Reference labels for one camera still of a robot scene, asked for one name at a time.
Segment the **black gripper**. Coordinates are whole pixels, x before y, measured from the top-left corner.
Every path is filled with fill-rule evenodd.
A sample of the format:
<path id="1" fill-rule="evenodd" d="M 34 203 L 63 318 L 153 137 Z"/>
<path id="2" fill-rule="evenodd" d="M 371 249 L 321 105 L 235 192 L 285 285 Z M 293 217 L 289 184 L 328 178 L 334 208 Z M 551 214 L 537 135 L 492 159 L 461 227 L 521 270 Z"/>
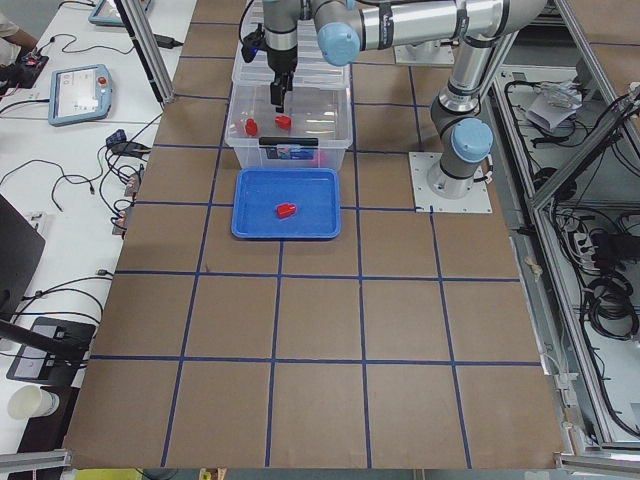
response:
<path id="1" fill-rule="evenodd" d="M 293 89 L 293 78 L 298 62 L 297 29 L 273 31 L 261 23 L 248 35 L 240 38 L 242 56 L 251 63 L 258 51 L 267 54 L 267 63 L 274 72 L 270 84 L 270 101 L 276 112 L 283 111 L 283 93 Z"/>

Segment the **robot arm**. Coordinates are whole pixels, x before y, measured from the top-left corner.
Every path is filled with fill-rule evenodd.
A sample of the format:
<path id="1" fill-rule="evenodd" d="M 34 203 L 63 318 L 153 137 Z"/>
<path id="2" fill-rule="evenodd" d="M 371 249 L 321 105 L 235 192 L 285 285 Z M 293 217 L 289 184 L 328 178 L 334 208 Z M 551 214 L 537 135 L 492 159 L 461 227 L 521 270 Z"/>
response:
<path id="1" fill-rule="evenodd" d="M 298 62 L 298 24 L 313 22 L 324 60 L 336 67 L 363 51 L 456 39 L 460 46 L 447 84 L 431 106 L 443 153 L 427 174 L 436 195 L 466 196 L 493 146 L 491 129 L 478 119 L 482 89 L 493 79 L 504 37 L 529 25 L 542 1 L 265 1 L 256 29 L 240 35 L 245 62 L 265 52 L 274 73 L 271 102 L 284 106 Z"/>

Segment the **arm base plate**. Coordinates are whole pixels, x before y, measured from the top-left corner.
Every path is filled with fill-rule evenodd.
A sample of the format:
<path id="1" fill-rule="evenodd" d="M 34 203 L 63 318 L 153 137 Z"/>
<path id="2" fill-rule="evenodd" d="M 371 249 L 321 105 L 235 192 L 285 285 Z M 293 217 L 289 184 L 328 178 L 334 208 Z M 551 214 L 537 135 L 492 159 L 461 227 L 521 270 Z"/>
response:
<path id="1" fill-rule="evenodd" d="M 476 164 L 474 176 L 457 180 L 447 176 L 440 165 L 440 152 L 410 152 L 409 164 L 414 205 L 417 212 L 454 214 L 491 214 L 488 193 L 491 182 L 491 156 L 488 170 Z"/>

